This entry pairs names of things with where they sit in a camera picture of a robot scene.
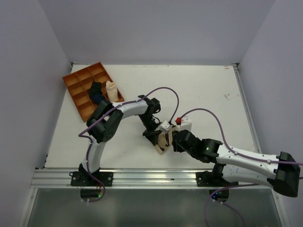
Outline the beige underwear with dark trim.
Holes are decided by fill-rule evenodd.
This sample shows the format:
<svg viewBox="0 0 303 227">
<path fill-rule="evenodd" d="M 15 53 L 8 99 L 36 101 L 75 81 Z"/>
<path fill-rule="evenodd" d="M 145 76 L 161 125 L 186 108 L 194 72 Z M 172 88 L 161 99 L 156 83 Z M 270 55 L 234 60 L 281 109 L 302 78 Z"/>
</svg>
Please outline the beige underwear with dark trim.
<svg viewBox="0 0 303 227">
<path fill-rule="evenodd" d="M 164 133 L 160 131 L 160 134 L 157 139 L 157 143 L 154 146 L 156 151 L 160 155 L 165 153 L 172 146 L 174 132 L 178 132 L 178 126 L 172 127 L 168 133 Z"/>
</svg>

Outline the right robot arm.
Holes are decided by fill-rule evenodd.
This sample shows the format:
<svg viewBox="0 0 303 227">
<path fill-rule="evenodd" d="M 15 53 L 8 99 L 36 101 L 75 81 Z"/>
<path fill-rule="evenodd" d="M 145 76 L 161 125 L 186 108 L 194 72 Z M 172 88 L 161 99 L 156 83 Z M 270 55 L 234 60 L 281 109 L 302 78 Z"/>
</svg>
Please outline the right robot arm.
<svg viewBox="0 0 303 227">
<path fill-rule="evenodd" d="M 188 130 L 173 133 L 172 146 L 175 152 L 213 163 L 210 175 L 215 185 L 247 182 L 269 186 L 287 197 L 298 196 L 300 164 L 289 153 L 266 155 L 234 149 L 218 140 L 200 140 Z"/>
</svg>

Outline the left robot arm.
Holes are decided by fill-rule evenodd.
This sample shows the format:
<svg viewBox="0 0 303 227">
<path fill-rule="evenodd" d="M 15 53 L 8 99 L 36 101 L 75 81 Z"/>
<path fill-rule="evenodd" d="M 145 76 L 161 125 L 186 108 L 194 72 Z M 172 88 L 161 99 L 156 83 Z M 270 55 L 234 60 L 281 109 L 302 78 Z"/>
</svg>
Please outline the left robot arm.
<svg viewBox="0 0 303 227">
<path fill-rule="evenodd" d="M 132 116 L 138 116 L 145 127 L 143 136 L 157 145 L 160 122 L 154 119 L 154 114 L 161 110 L 160 102 L 156 98 L 149 99 L 143 95 L 136 100 L 110 103 L 102 101 L 87 120 L 87 129 L 80 133 L 80 137 L 89 139 L 89 148 L 84 161 L 79 168 L 84 170 L 81 179 L 85 184 L 92 186 L 98 181 L 97 171 L 100 169 L 100 160 L 106 143 L 115 135 L 120 122 Z"/>
</svg>

